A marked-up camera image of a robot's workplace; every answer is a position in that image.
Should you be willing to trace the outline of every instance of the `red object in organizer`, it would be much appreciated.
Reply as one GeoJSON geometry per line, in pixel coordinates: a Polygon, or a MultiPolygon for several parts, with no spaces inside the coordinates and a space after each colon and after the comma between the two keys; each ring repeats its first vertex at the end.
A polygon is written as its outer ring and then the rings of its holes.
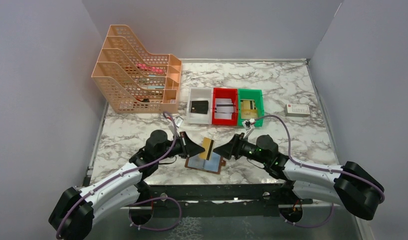
{"type": "Polygon", "coordinates": [[[238,90],[236,88],[219,88],[215,87],[213,91],[213,125],[236,126],[238,124],[238,90]],[[235,106],[235,112],[232,113],[232,119],[217,119],[214,118],[216,109],[216,99],[231,99],[235,106]]]}

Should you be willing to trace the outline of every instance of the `perforated plastic organizer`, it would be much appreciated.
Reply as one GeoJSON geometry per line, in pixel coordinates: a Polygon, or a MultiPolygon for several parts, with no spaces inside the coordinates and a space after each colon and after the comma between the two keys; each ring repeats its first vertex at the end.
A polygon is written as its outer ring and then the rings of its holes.
{"type": "Polygon", "coordinates": [[[117,113],[178,112],[182,62],[149,53],[126,25],[111,25],[92,78],[117,113]]]}

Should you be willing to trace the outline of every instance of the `gray wall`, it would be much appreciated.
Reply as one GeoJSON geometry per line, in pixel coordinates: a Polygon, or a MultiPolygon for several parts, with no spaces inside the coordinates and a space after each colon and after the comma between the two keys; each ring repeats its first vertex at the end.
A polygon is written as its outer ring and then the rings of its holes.
{"type": "Polygon", "coordinates": [[[129,25],[152,53],[310,58],[342,0],[82,0],[102,37],[129,25]]]}
{"type": "Polygon", "coordinates": [[[408,239],[408,0],[345,0],[310,68],[340,162],[386,189],[376,239],[408,239]]]}
{"type": "Polygon", "coordinates": [[[55,239],[48,217],[81,184],[102,113],[101,44],[80,0],[0,0],[0,240],[55,239]]]}

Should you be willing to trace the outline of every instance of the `white box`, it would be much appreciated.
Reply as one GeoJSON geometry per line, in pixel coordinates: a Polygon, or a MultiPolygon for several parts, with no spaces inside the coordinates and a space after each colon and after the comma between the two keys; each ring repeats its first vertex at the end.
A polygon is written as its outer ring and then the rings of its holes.
{"type": "Polygon", "coordinates": [[[285,114],[288,117],[306,117],[310,115],[310,106],[302,104],[286,104],[285,114]]]}
{"type": "Polygon", "coordinates": [[[212,87],[190,87],[188,103],[186,106],[186,121],[189,124],[207,124],[212,123],[213,115],[213,88],[212,87]],[[191,101],[208,101],[208,113],[191,113],[191,101]]]}

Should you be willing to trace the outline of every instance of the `marble table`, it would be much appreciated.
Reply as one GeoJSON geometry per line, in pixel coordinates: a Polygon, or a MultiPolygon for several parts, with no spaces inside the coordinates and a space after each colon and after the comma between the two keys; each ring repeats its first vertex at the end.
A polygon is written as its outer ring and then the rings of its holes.
{"type": "MultiPolygon", "coordinates": [[[[337,164],[324,118],[317,102],[307,66],[304,62],[216,62],[184,63],[180,90],[179,113],[186,118],[186,102],[189,87],[226,87],[261,89],[266,114],[283,118],[292,137],[292,155],[300,160],[325,165],[337,164]],[[310,106],[308,117],[285,117],[286,103],[310,106]]],[[[151,132],[165,130],[171,139],[169,121],[162,114],[117,114],[109,106],[105,116],[102,135],[94,160],[91,183],[95,183],[122,167],[151,132]]],[[[241,127],[195,125],[183,123],[179,131],[186,131],[196,143],[204,137],[215,141],[215,147],[227,143],[241,127]]],[[[254,143],[259,135],[269,134],[279,145],[279,151],[287,153],[286,132],[275,119],[264,119],[262,127],[256,128],[249,141],[254,143]]],[[[174,164],[160,165],[145,180],[151,185],[196,184],[261,184],[279,183],[264,170],[246,161],[244,157],[229,160],[220,174],[185,168],[185,160],[178,157],[174,164]]]]}

